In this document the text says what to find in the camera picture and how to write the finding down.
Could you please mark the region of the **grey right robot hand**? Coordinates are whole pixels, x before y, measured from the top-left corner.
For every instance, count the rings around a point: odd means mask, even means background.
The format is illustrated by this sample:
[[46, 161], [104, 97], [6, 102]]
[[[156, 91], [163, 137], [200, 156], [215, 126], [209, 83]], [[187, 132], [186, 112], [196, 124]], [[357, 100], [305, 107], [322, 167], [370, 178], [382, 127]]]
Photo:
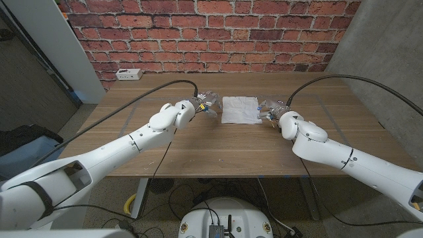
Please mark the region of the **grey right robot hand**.
[[281, 116], [290, 111], [289, 106], [286, 105], [281, 100], [264, 100], [259, 105], [257, 110], [259, 110], [258, 117], [260, 119], [279, 120]]

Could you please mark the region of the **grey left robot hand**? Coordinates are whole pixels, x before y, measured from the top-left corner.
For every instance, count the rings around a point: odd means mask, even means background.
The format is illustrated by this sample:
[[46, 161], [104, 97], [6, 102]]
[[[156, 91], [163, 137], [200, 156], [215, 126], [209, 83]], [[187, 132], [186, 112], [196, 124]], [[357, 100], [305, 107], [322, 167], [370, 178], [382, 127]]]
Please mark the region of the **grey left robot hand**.
[[217, 112], [212, 109], [212, 106], [222, 108], [221, 97], [213, 91], [198, 93], [190, 99], [190, 102], [195, 108], [195, 113], [204, 112], [210, 118], [217, 117]]

